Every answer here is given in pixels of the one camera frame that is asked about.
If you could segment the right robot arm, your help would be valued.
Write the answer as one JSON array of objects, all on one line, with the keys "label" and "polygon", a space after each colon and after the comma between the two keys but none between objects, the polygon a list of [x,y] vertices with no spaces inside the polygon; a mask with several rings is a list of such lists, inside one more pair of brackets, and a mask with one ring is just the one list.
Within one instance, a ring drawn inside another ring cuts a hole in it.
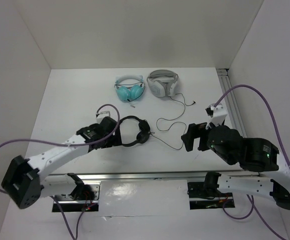
[{"label": "right robot arm", "polygon": [[222,124],[191,123],[181,136],[185,149],[191,152],[195,139],[198,150],[211,150],[225,163],[239,166],[259,177],[233,177],[209,171],[205,175],[203,190],[208,196],[220,193],[243,193],[273,200],[282,209],[290,211],[290,166],[279,149],[264,138],[244,138],[236,129]]}]

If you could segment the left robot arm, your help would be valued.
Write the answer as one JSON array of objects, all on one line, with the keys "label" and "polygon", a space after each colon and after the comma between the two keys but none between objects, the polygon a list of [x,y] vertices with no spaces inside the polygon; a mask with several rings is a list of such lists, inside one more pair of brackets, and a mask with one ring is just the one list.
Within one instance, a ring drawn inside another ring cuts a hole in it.
[{"label": "left robot arm", "polygon": [[51,175],[68,162],[97,149],[120,146],[118,121],[109,116],[99,123],[79,129],[62,146],[41,154],[12,159],[1,186],[19,209],[26,209],[39,198],[68,195],[77,200],[91,188],[75,173]]}]

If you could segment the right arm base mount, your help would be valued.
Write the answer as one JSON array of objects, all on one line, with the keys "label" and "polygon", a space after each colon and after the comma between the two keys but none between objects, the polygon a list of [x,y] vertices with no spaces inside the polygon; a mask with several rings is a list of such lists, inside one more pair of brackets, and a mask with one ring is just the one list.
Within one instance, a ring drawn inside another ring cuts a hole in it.
[{"label": "right arm base mount", "polygon": [[203,182],[188,182],[187,194],[191,210],[235,208],[233,194],[218,190],[206,190]]}]

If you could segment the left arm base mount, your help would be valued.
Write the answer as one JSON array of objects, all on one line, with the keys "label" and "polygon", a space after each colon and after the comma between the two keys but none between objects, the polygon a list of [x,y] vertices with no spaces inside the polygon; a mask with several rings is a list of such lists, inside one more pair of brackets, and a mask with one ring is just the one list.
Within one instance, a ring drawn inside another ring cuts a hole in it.
[{"label": "left arm base mount", "polygon": [[55,195],[54,197],[65,213],[78,213],[83,210],[98,212],[100,191],[100,181],[87,181],[84,183],[82,193],[77,197],[65,194]]}]

